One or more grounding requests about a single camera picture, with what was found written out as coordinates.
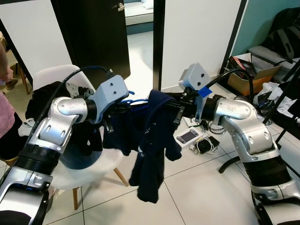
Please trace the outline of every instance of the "dark blue cloth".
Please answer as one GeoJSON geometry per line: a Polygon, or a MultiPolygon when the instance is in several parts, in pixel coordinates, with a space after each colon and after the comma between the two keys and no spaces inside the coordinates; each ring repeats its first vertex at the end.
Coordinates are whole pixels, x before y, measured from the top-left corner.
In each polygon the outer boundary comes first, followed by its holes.
{"type": "Polygon", "coordinates": [[[120,149],[124,155],[138,148],[142,151],[139,151],[129,184],[139,186],[137,196],[145,202],[158,201],[158,189],[164,180],[165,155],[171,161],[181,158],[181,147],[173,137],[173,122],[178,112],[163,107],[172,99],[152,90],[146,109],[112,118],[114,132],[105,131],[104,134],[104,148],[120,149]]]}

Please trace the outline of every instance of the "cardboard box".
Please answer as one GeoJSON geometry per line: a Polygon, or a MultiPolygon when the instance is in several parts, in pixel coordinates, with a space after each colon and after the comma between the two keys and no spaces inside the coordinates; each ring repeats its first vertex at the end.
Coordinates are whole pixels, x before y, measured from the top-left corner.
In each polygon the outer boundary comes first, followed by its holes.
{"type": "MultiPolygon", "coordinates": [[[[272,76],[279,70],[281,67],[276,66],[273,67],[272,64],[265,62],[255,56],[251,56],[251,53],[246,53],[243,55],[236,56],[239,59],[252,62],[255,70],[257,71],[257,75],[253,79],[253,91],[254,93],[258,93],[263,89],[263,83],[267,83],[271,80],[272,76]]],[[[243,80],[236,74],[231,74],[229,80],[227,82],[228,85],[236,89],[239,93],[244,96],[250,94],[249,82],[248,80],[243,80]]]]}

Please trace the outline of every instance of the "pink shirt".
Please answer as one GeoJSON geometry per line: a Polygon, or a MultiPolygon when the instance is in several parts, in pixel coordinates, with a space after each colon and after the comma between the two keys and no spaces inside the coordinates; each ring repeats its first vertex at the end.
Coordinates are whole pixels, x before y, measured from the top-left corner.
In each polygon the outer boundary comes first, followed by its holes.
{"type": "Polygon", "coordinates": [[[0,91],[0,138],[6,134],[15,123],[15,110],[0,91]]]}

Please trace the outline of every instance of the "black door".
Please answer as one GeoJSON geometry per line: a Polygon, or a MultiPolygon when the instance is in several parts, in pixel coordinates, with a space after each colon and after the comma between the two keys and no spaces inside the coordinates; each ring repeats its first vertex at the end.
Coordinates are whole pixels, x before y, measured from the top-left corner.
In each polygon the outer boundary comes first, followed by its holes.
{"type": "MultiPolygon", "coordinates": [[[[124,79],[130,75],[123,0],[51,0],[72,63],[104,66],[124,79]]],[[[85,72],[97,88],[103,72],[85,72]]]]}

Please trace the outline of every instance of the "black bag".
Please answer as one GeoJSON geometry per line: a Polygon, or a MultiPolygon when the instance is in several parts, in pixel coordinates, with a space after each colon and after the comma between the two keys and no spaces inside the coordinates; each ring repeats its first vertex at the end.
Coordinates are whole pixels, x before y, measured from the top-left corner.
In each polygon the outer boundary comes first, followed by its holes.
{"type": "Polygon", "coordinates": [[[287,61],[300,57],[300,7],[279,12],[262,45],[287,61]]]}

